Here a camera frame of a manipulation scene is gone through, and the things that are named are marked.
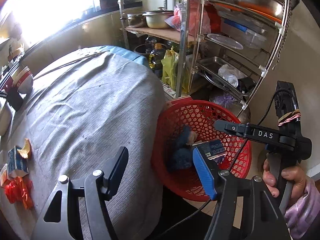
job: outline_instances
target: basket rim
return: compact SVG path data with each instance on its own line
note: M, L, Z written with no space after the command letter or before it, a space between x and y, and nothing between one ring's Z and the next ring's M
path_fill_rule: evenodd
M170 114L171 112L178 110L184 106L191 106L191 105L200 105L200 104L206 104L206 105L210 105L213 106L215 108L217 108L218 110L225 112L227 114L230 115L230 117L233 119L233 121L235 123L240 123L239 119L230 111L228 111L227 109L223 108L222 106L219 106L215 103L212 103L210 101L204 101L204 100L190 100L187 102L180 102L180 103L176 103L173 106L170 106L168 109L166 109L165 111L163 111L159 117L157 122L162 119L164 116ZM159 132L159 128L157 126L156 128L156 136ZM171 190L172 192L174 192L175 194L186 198L188 200L193 200L193 201L200 201L200 202L204 202L207 201L209 199L209 197L207 195L194 195L194 194L188 194L186 191L181 190L177 184L175 183L175 181L173 179L171 179L170 173L167 171L167 168L164 164L164 160L162 155L156 155L155 154L155 150L154 150L154 146L155 146L155 141L153 143L153 149L152 149L152 155L151 155L151 166L156 174L156 176L158 177L158 179L161 181L161 183L166 186L169 190ZM247 167L246 170L244 171L244 174L241 178L246 178L248 175L248 172L250 170L251 167L251 160L252 160L252 148L251 148L251 143L250 141L247 142L245 148L248 149L248 159L247 159Z

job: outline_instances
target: basket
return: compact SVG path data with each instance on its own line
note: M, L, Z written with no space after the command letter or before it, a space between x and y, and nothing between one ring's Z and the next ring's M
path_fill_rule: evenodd
M172 154L172 143L182 132L184 125L190 126L197 134L197 141L220 139L227 156L219 164L221 169L228 169L244 139L216 131L213 124L221 119L228 122L240 121L223 107L202 100L177 103L160 114L153 145L151 164L161 182L175 194L193 201L207 201L195 167L168 172L166 163ZM247 142L232 169L236 177L245 178L251 164L251 145Z

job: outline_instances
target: blue gripper pad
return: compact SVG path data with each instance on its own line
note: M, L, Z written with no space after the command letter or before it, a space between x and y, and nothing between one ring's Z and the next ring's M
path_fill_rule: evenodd
M211 200L214 200L217 195L214 188L214 178L197 148L193 149L192 158L205 193Z

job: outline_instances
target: window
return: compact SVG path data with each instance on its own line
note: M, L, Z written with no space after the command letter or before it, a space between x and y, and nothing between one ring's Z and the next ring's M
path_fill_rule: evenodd
M91 5L92 0L21 0L13 15L31 46L80 18Z

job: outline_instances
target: red candy wrapper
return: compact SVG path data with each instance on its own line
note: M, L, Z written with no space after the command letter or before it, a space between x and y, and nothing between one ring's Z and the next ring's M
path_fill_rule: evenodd
M4 192L11 204L22 201L25 209L31 209L33 208L33 201L30 196L31 188L31 180L25 183L21 177L15 177L5 186Z

